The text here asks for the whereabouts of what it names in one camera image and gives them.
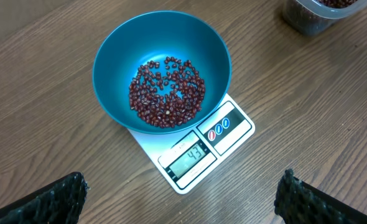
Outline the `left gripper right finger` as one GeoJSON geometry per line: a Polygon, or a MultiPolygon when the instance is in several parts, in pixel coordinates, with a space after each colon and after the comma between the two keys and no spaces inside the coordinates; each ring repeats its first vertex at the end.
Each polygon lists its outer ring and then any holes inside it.
{"type": "Polygon", "coordinates": [[[274,213],[290,224],[367,224],[367,215],[296,178],[287,169],[280,179],[274,213]]]}

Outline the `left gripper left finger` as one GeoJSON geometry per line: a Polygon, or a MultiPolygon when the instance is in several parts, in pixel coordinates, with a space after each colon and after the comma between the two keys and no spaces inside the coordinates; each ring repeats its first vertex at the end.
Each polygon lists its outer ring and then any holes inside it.
{"type": "Polygon", "coordinates": [[[76,224],[88,193],[81,172],[72,172],[45,187],[0,208],[0,223],[76,224]]]}

